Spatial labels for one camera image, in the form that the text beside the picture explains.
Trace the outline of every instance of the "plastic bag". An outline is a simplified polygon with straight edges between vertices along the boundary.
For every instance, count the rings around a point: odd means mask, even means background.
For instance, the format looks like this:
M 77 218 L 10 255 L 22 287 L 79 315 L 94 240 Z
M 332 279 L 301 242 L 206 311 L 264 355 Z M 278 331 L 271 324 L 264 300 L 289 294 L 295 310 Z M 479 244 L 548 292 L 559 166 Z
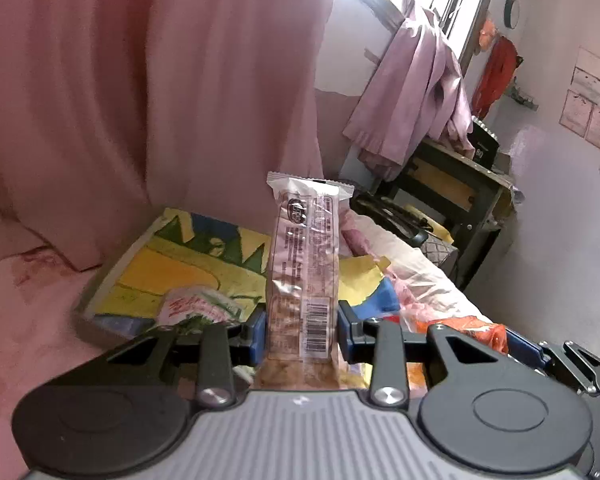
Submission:
M 427 327 L 431 324 L 442 323 L 459 332 L 472 337 L 492 349 L 506 354 L 507 347 L 507 327 L 502 324 L 486 323 L 475 316 L 448 317 L 446 319 L 435 319 L 432 321 L 415 321 L 416 332 L 425 333 Z
M 352 187 L 269 173 L 278 216 L 267 280 L 267 356 L 256 384 L 338 387 L 338 202 Z
M 242 306 L 208 286 L 172 288 L 160 302 L 156 325 L 178 325 L 181 333 L 202 330 L 210 323 L 238 322 Z

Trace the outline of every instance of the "pink curtain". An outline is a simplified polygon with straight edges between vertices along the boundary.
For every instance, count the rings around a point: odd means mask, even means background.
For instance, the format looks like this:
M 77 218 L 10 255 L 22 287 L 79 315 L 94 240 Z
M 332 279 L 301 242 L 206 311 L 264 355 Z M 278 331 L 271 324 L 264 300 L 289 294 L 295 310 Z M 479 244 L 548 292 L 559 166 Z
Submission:
M 267 171 L 321 175 L 332 1 L 0 0 L 0 257 L 85 269 L 165 205 L 268 232 Z

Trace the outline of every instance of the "orange bag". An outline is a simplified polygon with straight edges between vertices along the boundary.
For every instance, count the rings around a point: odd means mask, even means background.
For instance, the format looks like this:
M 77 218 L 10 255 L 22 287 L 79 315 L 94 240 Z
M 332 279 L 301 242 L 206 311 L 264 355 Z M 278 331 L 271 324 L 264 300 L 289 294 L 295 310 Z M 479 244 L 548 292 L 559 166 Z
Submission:
M 475 316 L 465 316 L 434 319 L 427 322 L 416 321 L 415 328 L 417 332 L 425 333 L 429 325 L 436 323 L 442 323 L 455 328 L 459 332 L 473 337 L 503 354 L 509 351 L 507 347 L 507 327 L 502 324 L 486 323 Z

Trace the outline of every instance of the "round black disc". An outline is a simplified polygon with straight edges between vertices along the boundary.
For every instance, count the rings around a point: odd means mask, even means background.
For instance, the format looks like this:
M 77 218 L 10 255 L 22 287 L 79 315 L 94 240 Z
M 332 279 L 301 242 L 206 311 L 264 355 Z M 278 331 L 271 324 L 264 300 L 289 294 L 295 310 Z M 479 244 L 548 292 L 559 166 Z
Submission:
M 593 468 L 593 462 L 596 459 L 596 454 L 593 451 L 593 446 L 591 442 L 587 442 L 587 446 L 585 447 L 582 455 L 580 456 L 580 460 L 576 464 L 576 469 L 580 471 L 583 475 L 588 475 L 591 473 L 591 469 Z
M 425 396 L 418 422 L 445 454 L 505 474 L 576 462 L 592 430 L 574 392 L 513 362 L 462 366 Z
M 13 436 L 29 465 L 63 476 L 114 475 L 167 450 L 189 415 L 166 386 L 53 386 L 17 405 Z

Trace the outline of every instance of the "barcode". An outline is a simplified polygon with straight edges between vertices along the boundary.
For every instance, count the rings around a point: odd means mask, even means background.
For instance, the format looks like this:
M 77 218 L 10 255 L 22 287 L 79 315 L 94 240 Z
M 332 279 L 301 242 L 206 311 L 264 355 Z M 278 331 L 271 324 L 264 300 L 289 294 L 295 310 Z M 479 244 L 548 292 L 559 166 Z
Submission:
M 329 298 L 311 298 L 306 304 L 303 349 L 307 356 L 329 356 L 329 305 Z

